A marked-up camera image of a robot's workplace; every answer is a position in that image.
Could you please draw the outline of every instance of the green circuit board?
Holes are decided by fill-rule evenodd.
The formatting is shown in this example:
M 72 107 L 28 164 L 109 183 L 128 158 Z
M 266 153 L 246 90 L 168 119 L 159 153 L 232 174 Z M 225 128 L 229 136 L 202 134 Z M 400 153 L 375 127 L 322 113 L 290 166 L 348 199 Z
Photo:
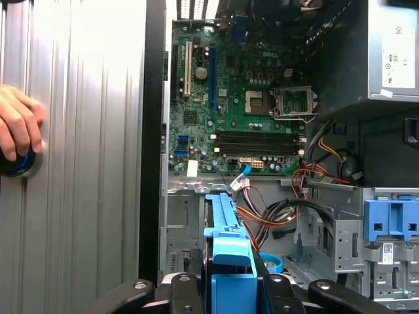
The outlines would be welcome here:
M 305 124 L 272 118 L 272 87 L 306 86 L 300 71 L 285 74 L 299 54 L 286 44 L 235 43 L 228 29 L 192 24 L 175 23 L 172 43 L 169 169 L 186 171 L 197 160 L 202 173 L 236 173 L 245 164 L 253 173 L 294 172 Z M 301 111 L 306 94 L 285 94 L 283 104 Z

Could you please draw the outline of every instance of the blue plastic bracket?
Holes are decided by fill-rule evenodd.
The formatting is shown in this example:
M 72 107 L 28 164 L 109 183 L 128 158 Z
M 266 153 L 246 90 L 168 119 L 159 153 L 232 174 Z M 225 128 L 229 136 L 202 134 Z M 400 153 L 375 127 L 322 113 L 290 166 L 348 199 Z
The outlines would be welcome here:
M 398 200 L 367 200 L 364 204 L 364 239 L 396 236 L 410 241 L 419 236 L 419 201 L 411 196 Z
M 249 235 L 238 220 L 236 206 L 226 193 L 207 195 L 212 204 L 213 225 L 204 236 L 213 239 L 213 263 L 247 268 L 245 273 L 211 276 L 213 314 L 256 314 L 257 272 Z

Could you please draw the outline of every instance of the finger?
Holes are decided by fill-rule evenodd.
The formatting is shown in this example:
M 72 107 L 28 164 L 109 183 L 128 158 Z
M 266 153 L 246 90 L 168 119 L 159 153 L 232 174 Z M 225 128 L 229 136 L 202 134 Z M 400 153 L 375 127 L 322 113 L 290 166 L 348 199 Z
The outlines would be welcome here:
M 0 103 L 6 105 L 0 106 L 0 118 L 6 122 L 9 131 L 14 139 L 16 150 L 19 155 L 25 156 L 31 144 L 29 133 L 26 129 L 26 123 L 23 117 L 13 108 L 10 103 L 13 102 L 13 98 L 4 97 L 0 99 Z
M 45 108 L 38 101 L 28 97 L 17 88 L 12 89 L 13 95 L 18 101 L 23 103 L 35 115 L 38 124 L 41 124 L 45 119 Z
M 9 128 L 6 125 L 6 122 L 0 118 L 0 148 L 3 151 L 6 159 L 15 162 L 17 159 L 16 147 L 14 146 L 14 141 L 12 135 L 10 134 Z
M 26 129 L 31 141 L 32 150 L 34 152 L 42 152 L 42 137 L 39 131 L 39 126 L 35 114 L 31 112 L 24 104 L 17 99 L 11 99 L 10 105 L 22 116 L 25 120 Z

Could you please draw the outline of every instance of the metal panel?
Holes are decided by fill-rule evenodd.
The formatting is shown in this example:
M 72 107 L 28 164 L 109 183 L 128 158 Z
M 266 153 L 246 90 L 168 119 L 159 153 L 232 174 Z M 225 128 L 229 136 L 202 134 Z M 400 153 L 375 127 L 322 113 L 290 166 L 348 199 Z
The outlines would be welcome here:
M 3 11 L 2 82 L 49 119 L 41 169 L 1 178 L 0 313 L 71 313 L 137 276 L 145 5 Z

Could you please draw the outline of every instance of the white label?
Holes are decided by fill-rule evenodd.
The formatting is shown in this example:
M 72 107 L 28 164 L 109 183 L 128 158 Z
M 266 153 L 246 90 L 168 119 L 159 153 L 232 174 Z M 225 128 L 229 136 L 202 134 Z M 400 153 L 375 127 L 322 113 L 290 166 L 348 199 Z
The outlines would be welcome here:
M 382 244 L 382 263 L 383 265 L 393 265 L 393 243 Z
M 384 97 L 387 97 L 387 98 L 393 98 L 393 92 L 389 90 L 385 90 L 385 89 L 381 89 L 380 95 L 383 95 Z
M 198 160 L 188 161 L 187 176 L 190 178 L 196 178 L 198 176 Z
M 382 21 L 382 86 L 416 88 L 414 10 L 384 10 Z

